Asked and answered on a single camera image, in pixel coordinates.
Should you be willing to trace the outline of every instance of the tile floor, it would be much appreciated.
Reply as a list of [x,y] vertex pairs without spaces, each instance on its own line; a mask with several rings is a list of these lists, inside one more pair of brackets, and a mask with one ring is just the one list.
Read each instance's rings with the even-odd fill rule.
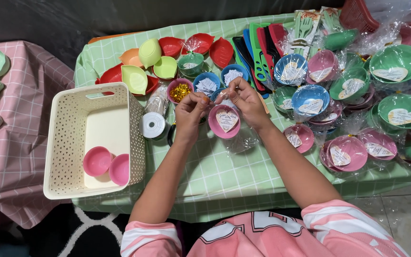
[[411,257],[411,186],[348,202],[374,217]]

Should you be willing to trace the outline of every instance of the hand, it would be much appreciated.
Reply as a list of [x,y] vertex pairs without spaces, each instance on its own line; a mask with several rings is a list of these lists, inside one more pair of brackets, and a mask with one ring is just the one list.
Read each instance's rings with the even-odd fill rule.
[[226,96],[239,108],[248,126],[259,133],[260,129],[273,124],[266,114],[258,92],[242,77],[237,77],[229,83],[229,88],[222,91],[215,103],[220,104]]
[[177,124],[174,143],[193,146],[198,140],[199,121],[206,115],[206,108],[214,105],[204,93],[192,92],[186,95],[175,108]]

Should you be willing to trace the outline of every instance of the person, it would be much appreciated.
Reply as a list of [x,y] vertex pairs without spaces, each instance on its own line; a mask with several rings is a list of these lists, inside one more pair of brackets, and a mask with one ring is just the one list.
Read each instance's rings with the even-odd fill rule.
[[[302,209],[303,220],[270,211],[236,215],[203,233],[188,257],[408,256],[375,220],[343,201],[328,179],[289,143],[248,82],[238,77],[226,91],[259,134],[286,190]],[[190,93],[175,109],[174,144],[134,204],[123,235],[123,257],[182,256],[177,230],[165,221],[188,153],[198,138],[198,122],[212,105],[203,93]]]

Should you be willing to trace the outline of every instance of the pink shirt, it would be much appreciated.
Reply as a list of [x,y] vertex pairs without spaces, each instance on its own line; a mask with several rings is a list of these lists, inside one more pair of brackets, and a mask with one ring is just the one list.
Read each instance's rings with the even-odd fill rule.
[[[304,221],[268,211],[225,219],[206,231],[188,257],[408,257],[385,229],[340,200],[302,210]],[[180,257],[175,226],[133,221],[123,234],[123,257]]]

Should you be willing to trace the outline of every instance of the red plastic basket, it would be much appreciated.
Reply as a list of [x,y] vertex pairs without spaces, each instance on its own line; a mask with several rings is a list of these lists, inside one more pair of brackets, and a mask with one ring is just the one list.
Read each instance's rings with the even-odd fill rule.
[[370,15],[364,0],[346,0],[339,19],[344,28],[356,28],[361,33],[375,32],[380,26],[380,23]]

